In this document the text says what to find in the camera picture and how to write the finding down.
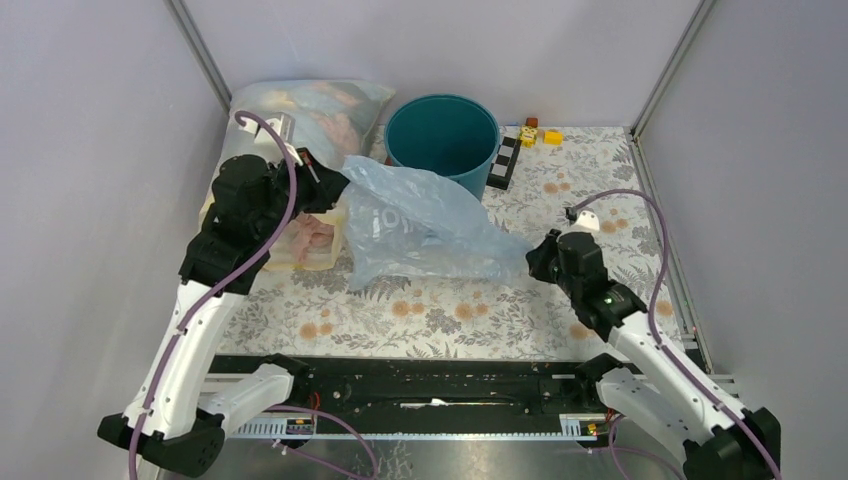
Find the light blue plastic trash bag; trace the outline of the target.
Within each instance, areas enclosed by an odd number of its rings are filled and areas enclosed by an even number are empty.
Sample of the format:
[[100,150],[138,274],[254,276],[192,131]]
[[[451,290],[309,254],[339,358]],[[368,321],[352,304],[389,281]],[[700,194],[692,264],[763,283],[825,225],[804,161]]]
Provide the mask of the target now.
[[481,202],[433,172],[349,156],[344,237],[353,259],[349,286],[379,277],[437,277],[512,284],[527,274],[532,245],[493,224]]

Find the teal plastic trash bin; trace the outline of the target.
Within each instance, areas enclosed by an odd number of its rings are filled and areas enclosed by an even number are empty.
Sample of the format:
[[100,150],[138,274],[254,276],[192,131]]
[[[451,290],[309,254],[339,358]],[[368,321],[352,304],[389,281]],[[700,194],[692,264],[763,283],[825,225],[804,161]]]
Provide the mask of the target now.
[[393,166],[423,169],[483,197],[501,145],[499,125],[478,102],[455,94],[425,95],[401,106],[384,129]]

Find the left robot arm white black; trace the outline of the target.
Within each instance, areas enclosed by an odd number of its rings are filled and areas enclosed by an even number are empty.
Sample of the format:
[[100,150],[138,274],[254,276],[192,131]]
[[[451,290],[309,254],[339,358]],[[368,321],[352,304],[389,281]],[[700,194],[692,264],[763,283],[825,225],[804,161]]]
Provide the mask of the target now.
[[249,295],[273,243],[302,213],[324,213],[347,186],[339,172],[300,148],[278,163],[244,154],[222,163],[210,205],[179,269],[168,329],[138,393],[104,417],[98,437],[145,460],[196,478],[225,439],[280,404],[296,411],[314,399],[308,366],[275,354],[209,399],[201,388],[223,331]]

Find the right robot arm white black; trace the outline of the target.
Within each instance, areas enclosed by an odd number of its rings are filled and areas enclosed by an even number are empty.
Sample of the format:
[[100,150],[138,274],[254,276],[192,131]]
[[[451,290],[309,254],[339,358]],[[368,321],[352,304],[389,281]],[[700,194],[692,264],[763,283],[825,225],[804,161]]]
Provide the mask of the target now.
[[651,321],[647,305],[610,279],[588,232],[551,230],[526,255],[529,274],[555,284],[578,320],[644,375],[609,354],[585,362],[575,402],[622,414],[681,463],[686,479],[778,479],[781,426],[765,407],[747,408],[700,369]]

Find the large clear bag of trash bags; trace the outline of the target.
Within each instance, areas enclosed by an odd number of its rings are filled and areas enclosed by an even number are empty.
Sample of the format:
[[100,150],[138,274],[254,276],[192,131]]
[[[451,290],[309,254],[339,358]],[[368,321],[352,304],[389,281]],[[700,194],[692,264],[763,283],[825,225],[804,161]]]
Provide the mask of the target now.
[[370,153],[377,120],[394,89],[364,80],[265,81],[236,91],[231,112],[262,117],[292,152],[306,149],[312,166],[297,170],[297,205],[292,220],[270,249],[268,271],[332,268],[342,248],[347,211],[341,201],[325,213],[305,212],[317,196],[322,169],[338,171],[347,157]]

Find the black framed checkerboard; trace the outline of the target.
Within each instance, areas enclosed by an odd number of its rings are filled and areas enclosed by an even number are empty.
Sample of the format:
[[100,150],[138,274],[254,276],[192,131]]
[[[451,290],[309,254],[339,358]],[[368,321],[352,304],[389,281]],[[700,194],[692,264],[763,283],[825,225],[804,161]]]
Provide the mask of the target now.
[[508,189],[520,150],[520,141],[508,136],[502,138],[499,149],[490,166],[486,182],[488,187],[500,190]]

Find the yellow toy brick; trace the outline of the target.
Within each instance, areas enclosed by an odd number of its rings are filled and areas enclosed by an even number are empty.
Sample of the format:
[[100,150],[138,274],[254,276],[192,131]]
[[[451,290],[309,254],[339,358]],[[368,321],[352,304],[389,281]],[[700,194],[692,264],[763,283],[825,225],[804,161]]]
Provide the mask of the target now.
[[560,131],[546,130],[543,134],[543,143],[546,145],[559,146],[565,140],[565,136]]

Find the floral patterned table mat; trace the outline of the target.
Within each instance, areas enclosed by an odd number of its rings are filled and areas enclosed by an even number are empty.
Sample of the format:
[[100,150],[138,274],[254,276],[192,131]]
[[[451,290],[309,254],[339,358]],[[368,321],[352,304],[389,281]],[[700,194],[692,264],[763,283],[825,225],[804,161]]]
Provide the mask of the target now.
[[[655,289],[661,247],[636,196],[625,130],[573,127],[564,135],[559,146],[522,150],[508,189],[485,192],[490,220],[538,244],[549,230],[566,226],[568,206],[591,198],[611,277],[654,303],[660,328],[681,342],[687,330],[671,295]],[[327,270],[261,274],[226,327],[219,352],[584,361],[606,350],[549,284],[384,277],[353,292],[351,270],[351,257],[342,253]]]

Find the yellow owl toy figure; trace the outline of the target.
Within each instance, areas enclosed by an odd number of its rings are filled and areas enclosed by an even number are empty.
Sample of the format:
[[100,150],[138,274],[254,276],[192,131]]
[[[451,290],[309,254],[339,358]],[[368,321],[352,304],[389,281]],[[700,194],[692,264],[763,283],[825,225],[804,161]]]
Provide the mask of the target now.
[[519,140],[523,148],[532,148],[536,144],[538,129],[530,125],[522,125]]

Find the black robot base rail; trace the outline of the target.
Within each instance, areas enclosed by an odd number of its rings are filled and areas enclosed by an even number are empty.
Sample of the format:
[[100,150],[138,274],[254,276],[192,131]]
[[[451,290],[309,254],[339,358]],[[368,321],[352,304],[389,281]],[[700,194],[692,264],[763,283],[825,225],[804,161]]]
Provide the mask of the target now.
[[612,418],[578,362],[218,355],[213,392],[264,364],[294,368],[289,404],[305,413],[268,412],[285,439],[594,439]]

